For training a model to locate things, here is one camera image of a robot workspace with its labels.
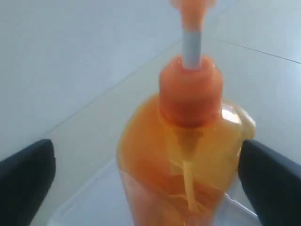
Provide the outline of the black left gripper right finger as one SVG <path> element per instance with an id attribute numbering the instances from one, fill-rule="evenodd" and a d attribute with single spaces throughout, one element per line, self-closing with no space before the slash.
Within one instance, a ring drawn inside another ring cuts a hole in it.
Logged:
<path id="1" fill-rule="evenodd" d="M 301 224 L 301 167 L 255 140 L 243 142 L 238 177 L 264 226 Z"/>

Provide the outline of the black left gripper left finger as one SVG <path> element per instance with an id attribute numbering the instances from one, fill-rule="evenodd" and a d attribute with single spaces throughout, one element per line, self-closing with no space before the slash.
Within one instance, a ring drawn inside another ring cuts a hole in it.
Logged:
<path id="1" fill-rule="evenodd" d="M 41 139 L 0 162 L 0 224 L 28 226 L 56 173 L 54 146 Z"/>

